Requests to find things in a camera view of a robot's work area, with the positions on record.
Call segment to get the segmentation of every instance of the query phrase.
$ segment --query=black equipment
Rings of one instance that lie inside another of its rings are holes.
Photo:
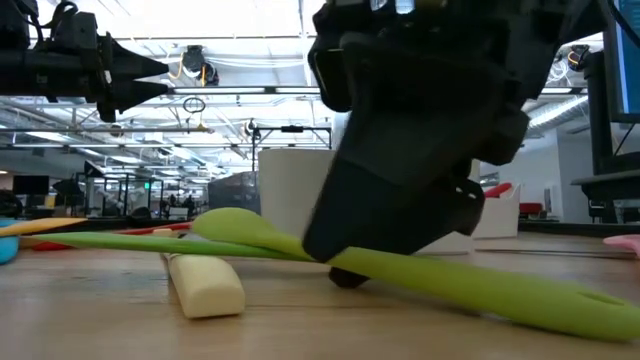
[[[187,51],[182,55],[185,73],[202,82],[203,86],[218,86],[220,83],[218,69],[205,60],[202,50],[203,47],[200,45],[187,47]]]
[[[49,177],[39,175],[14,175],[13,193],[16,195],[49,194]]]
[[[38,42],[29,49],[29,25],[36,28]],[[45,39],[42,30],[50,29]],[[52,20],[38,21],[35,0],[0,2],[0,95],[84,98],[97,103],[100,118],[115,122],[124,112],[153,97],[167,86],[135,81],[164,74],[168,67],[118,45],[109,33],[97,34],[95,15],[79,12],[62,1]]]
[[[318,261],[349,246],[411,254],[452,231],[470,235],[484,203],[467,179],[472,159],[513,159],[529,122],[520,109],[542,91],[560,46],[617,12],[612,0],[414,5],[399,13],[393,0],[334,0],[313,17],[308,60],[322,100],[351,110],[304,236]],[[339,269],[330,277],[366,281]]]

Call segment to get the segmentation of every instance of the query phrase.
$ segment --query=wall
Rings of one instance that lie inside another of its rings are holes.
[[[545,189],[551,190],[550,215],[562,220],[563,205],[560,179],[560,163],[555,131],[545,134],[544,139],[526,140],[509,164],[496,167],[482,164],[480,174],[498,172],[500,182],[520,184],[520,201],[544,204]]]
[[[45,155],[34,156],[30,150],[0,152],[0,170],[28,175],[49,175],[55,179],[70,179],[83,171],[84,157],[64,154],[58,149],[44,149]]]

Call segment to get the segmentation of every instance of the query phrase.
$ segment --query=red object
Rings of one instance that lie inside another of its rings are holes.
[[[513,187],[513,185],[511,185],[511,183],[502,183],[496,187],[493,187],[487,191],[484,192],[484,197],[485,198],[493,198],[493,199],[499,199],[500,195],[504,194],[505,192],[509,191],[511,188]]]
[[[520,203],[520,214],[537,215],[540,214],[542,210],[543,207],[540,203]]]
[[[154,230],[157,229],[171,229],[171,230],[187,230],[191,229],[191,223],[178,223],[178,224],[170,224],[163,226],[155,226],[144,229],[127,229],[127,230],[119,230],[115,231],[116,234],[124,234],[124,235],[146,235],[153,233]],[[32,248],[34,251],[57,251],[57,250],[67,250],[67,249],[75,249],[73,246],[56,244],[52,242],[43,242],[38,245],[35,245]]]
[[[33,251],[57,251],[57,250],[73,249],[73,247],[69,245],[56,244],[56,243],[47,241],[47,242],[40,243],[32,247],[31,249],[33,249]]]
[[[153,233],[154,230],[159,230],[159,229],[188,230],[188,229],[191,229],[191,222],[154,226],[154,227],[144,228],[144,229],[119,230],[119,231],[115,231],[115,233],[124,234],[124,235],[146,235],[146,234],[151,234]]]

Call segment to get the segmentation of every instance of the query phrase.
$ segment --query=desk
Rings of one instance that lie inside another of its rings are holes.
[[[640,263],[476,253],[454,261],[578,280],[640,304]],[[369,282],[336,288],[319,264],[233,259],[240,317],[188,321],[157,254],[24,252],[0,267],[3,360],[640,358],[640,345],[549,334],[479,319]]]

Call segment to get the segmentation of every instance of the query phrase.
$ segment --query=blue object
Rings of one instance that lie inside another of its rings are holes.
[[[0,219],[0,227],[7,227],[21,222],[14,219]],[[20,238],[17,236],[7,236],[0,238],[0,265],[11,261],[18,254]]]
[[[640,2],[615,0],[614,3],[631,28],[640,33]],[[640,49],[616,25],[618,51],[620,110],[625,114],[640,114]]]

